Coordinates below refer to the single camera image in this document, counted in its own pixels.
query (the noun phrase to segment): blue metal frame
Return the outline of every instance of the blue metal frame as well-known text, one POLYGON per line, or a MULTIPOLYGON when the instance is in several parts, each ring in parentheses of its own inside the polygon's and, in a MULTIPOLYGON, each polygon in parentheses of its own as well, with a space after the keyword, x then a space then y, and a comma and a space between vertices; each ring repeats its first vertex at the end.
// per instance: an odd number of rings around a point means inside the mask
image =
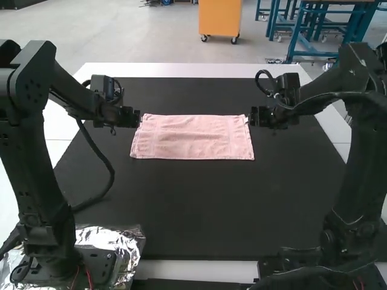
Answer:
MULTIPOLYGON (((369 23, 371 22, 371 19, 375 13, 375 10, 378 6, 378 3, 353 3, 354 9, 352 11, 348 10, 341 10, 341 11, 328 11, 327 10, 327 3, 319 3, 320 5, 316 4, 316 6, 313 8, 308 1, 301 1, 299 12, 298 12, 298 18, 296 21, 296 25, 289 25, 287 26, 289 29, 293 31, 293 37, 291 38, 289 47, 288 47, 288 53, 287 58, 285 60, 285 63, 292 63, 294 56, 314 56, 314 57, 337 57, 337 52, 330 52, 330 51, 318 51, 315 49, 315 47, 312 46, 310 43, 310 39, 313 35, 313 31, 315 26, 317 25, 316 33, 318 32, 318 35, 316 37, 316 34, 314 35, 314 38, 319 37, 321 30, 325 27, 329 27, 331 24, 331 28, 339 28, 337 26, 337 22, 330 22, 327 19, 325 19, 325 15, 327 13, 350 13, 351 18, 349 23, 345 25, 344 32, 344 38, 343 43, 347 43, 349 41, 352 41, 355 39, 360 39, 364 37, 365 31, 368 28, 369 23), (315 15, 318 15, 318 17, 311 17, 309 25, 305 25, 302 23, 304 15, 306 13, 314 13, 315 15), (301 35, 301 31, 306 31, 307 36, 304 37, 301 35), (297 42, 301 43, 302 46, 306 49, 306 51, 296 51, 296 44, 297 42)), ((286 22, 286 20, 282 16, 278 16, 278 20, 281 22, 286 22)))
MULTIPOLYGON (((288 18, 288 15, 289 15, 291 1, 292 0, 287 0, 285 9, 278 9, 279 12, 284 12, 284 17, 286 19, 288 18)), ((294 17, 294 11, 297 9, 296 5, 297 5, 297 0, 294 0, 293 1, 293 8, 292 8, 292 11, 291 11, 293 17, 294 17)), ((270 13, 271 11, 273 11, 272 8, 261 8, 261 0, 257 0, 256 11, 255 11, 255 21, 259 21, 259 16, 260 15, 269 15, 269 14, 271 14, 270 13)))

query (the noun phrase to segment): black mat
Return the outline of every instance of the black mat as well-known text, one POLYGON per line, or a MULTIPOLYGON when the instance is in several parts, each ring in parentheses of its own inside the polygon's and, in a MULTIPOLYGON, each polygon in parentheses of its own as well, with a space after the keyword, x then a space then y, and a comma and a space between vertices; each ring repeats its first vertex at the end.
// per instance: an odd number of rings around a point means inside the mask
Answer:
POLYGON ((131 290, 247 290, 251 285, 184 280, 134 280, 131 290))
MULTIPOLYGON (((248 114, 264 104, 252 79, 121 79, 125 105, 153 114, 248 114)), ((289 130, 253 127, 255 161, 138 160, 133 129, 94 129, 115 183, 78 223, 140 224, 145 259, 257 260, 280 246, 318 244, 344 163, 314 117, 289 130)), ((108 173, 77 134, 55 168, 72 204, 96 194, 108 173)))

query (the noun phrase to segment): gray floor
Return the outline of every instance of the gray floor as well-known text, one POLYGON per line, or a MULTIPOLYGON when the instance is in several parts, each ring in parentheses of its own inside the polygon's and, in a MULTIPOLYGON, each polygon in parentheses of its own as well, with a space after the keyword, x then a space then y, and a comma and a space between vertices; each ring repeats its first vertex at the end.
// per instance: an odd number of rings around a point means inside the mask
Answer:
MULTIPOLYGON (((263 7, 269 3, 262 0, 263 7)), ((265 63, 265 58, 286 56, 290 38, 267 40, 267 22, 255 21, 256 0, 244 0, 239 45, 221 37, 202 43, 197 5, 139 5, 140 0, 48 0, 18 11, 0 10, 0 38, 22 46, 31 39, 50 40, 70 73, 85 62, 265 63)), ((377 45, 386 32, 387 18, 377 12, 365 40, 377 45)), ((335 51, 339 44, 339 37, 330 36, 316 46, 335 51)), ((322 73, 320 63, 303 67, 312 78, 322 73)))

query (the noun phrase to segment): pink towel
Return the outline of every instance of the pink towel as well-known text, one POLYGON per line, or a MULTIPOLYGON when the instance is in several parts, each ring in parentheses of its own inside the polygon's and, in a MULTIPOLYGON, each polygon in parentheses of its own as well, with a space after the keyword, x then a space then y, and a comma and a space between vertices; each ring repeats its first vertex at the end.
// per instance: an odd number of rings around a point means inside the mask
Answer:
POLYGON ((134 135, 131 157, 254 160, 254 152, 245 115, 145 114, 134 135))

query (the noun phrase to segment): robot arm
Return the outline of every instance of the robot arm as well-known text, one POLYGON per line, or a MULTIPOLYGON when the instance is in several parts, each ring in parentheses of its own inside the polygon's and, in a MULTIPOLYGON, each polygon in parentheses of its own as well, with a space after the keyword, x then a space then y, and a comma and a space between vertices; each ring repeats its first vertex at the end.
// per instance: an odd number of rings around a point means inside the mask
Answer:
POLYGON ((345 176, 322 227, 320 264, 268 276, 251 290, 271 280, 331 274, 333 269, 354 272, 375 260, 374 241, 387 193, 386 52, 387 43, 375 51, 366 43, 344 45, 337 66, 301 87, 297 74, 273 79, 268 71, 257 73, 257 86, 267 94, 268 103, 252 108, 251 125, 286 129, 297 124, 300 116, 321 112, 339 99, 353 122, 345 176), (261 74, 271 80, 271 91, 260 86, 261 74))
POLYGON ((37 270, 65 277, 76 269, 81 254, 74 249, 73 212, 45 144, 42 111, 48 97, 81 125, 81 120, 92 120, 95 127, 137 127, 140 113, 122 106, 123 91, 115 89, 114 79, 92 76, 87 89, 60 67, 55 53, 47 41, 31 41, 20 49, 0 40, 0 156, 18 202, 16 227, 26 255, 30 261, 36 258, 37 270))

